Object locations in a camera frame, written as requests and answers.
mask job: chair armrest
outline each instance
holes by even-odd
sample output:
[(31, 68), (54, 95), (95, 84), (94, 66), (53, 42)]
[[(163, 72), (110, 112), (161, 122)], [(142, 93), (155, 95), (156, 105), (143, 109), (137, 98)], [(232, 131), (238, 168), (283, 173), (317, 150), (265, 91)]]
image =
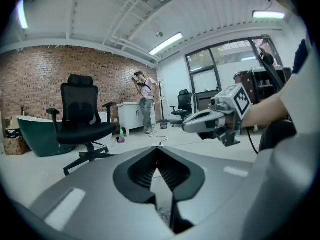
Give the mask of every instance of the chair armrest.
[(47, 108), (46, 112), (52, 116), (53, 127), (55, 132), (57, 133), (59, 131), (58, 123), (57, 123), (57, 115), (60, 114), (60, 112), (56, 110), (54, 107)]
[(117, 105), (117, 103), (115, 103), (115, 102), (109, 102), (109, 103), (107, 103), (107, 104), (104, 104), (102, 107), (103, 108), (106, 108), (106, 121), (108, 122), (108, 123), (110, 123), (111, 122), (111, 107), (112, 106), (114, 106), (114, 105)]

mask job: white marker cube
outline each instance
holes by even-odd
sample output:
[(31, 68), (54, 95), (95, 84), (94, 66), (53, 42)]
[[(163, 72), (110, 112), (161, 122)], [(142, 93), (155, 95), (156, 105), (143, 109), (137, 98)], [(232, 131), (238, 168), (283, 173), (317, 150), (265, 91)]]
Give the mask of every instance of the white marker cube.
[(241, 120), (244, 118), (251, 105), (250, 98), (242, 83), (229, 86), (225, 90), (219, 92), (215, 98), (219, 98), (220, 102), (225, 102), (230, 108), (235, 109)]

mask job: shoe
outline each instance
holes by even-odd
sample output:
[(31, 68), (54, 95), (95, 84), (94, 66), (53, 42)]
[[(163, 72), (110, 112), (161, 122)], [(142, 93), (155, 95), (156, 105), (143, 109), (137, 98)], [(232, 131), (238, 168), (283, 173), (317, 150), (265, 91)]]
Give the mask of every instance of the shoe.
[(151, 134), (152, 133), (152, 128), (148, 128), (145, 133), (146, 134)]

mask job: bathtub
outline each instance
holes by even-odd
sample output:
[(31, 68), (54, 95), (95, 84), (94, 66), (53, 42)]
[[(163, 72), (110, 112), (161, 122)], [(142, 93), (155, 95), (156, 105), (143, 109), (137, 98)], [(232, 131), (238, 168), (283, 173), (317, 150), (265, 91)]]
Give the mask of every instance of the bathtub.
[[(107, 113), (99, 113), (101, 122), (107, 122)], [(21, 133), (30, 147), (38, 157), (49, 157), (69, 153), (73, 151), (75, 145), (64, 145), (57, 142), (57, 136), (52, 120), (41, 119), (31, 116), (20, 115), (16, 117)], [(58, 121), (58, 128), (61, 129), (62, 121)], [(103, 145), (109, 145), (112, 140), (112, 134), (96, 142)]]

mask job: caster wheel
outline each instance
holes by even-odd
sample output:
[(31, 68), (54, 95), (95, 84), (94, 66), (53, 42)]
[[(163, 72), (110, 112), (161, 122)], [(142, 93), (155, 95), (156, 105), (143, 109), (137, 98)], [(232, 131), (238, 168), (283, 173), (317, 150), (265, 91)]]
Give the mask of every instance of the caster wheel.
[(257, 132), (259, 132), (259, 128), (258, 127), (254, 127), (252, 131), (256, 134)]

